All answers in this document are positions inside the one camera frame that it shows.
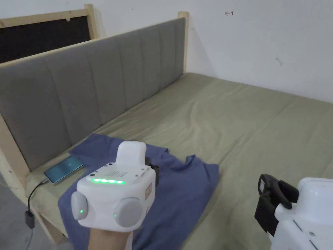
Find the white wall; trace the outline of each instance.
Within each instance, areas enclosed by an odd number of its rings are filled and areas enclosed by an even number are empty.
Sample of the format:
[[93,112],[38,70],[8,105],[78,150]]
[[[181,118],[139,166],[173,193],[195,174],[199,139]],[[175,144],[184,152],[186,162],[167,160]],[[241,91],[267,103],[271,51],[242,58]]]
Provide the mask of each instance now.
[[84,3],[94,4],[101,36],[189,11],[189,72],[333,102],[331,0],[11,0],[0,18]]

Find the speaker grille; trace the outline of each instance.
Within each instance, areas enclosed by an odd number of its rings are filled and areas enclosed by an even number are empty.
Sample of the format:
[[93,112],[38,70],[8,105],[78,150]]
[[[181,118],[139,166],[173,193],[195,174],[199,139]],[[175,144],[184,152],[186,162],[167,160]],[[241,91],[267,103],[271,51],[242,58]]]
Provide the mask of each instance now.
[[105,176],[109,177],[124,177],[127,174],[127,172],[122,171],[109,171],[105,174]]

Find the white robotic device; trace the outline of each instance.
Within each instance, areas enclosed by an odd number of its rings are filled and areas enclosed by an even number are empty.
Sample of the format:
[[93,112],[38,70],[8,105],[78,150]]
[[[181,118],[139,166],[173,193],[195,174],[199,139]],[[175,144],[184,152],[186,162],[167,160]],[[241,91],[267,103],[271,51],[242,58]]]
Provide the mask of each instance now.
[[[77,183],[72,212],[79,224],[117,232],[138,229],[155,199],[158,167],[146,165],[146,145],[124,141],[110,162]],[[132,249],[131,233],[126,250]]]
[[271,250],[333,249],[333,180],[304,178],[298,188],[261,175],[255,218]]

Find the white device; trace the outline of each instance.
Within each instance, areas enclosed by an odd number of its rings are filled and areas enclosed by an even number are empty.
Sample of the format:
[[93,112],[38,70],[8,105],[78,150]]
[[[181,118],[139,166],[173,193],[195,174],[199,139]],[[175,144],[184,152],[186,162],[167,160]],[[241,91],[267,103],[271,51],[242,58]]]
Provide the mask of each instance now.
[[333,249],[333,180],[304,178],[292,208],[279,204],[274,236],[269,232],[271,250]]
[[[141,226],[155,199],[156,172],[145,164],[146,145],[124,141],[110,162],[77,183],[72,212],[79,224],[117,232]],[[132,249],[133,234],[126,249]]]

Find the gray headboard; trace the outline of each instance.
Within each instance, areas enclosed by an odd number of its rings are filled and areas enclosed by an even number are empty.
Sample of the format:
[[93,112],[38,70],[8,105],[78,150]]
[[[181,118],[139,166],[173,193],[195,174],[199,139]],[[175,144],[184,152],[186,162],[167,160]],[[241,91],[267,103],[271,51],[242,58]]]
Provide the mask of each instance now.
[[29,169],[183,74],[185,19],[0,67],[0,113]]

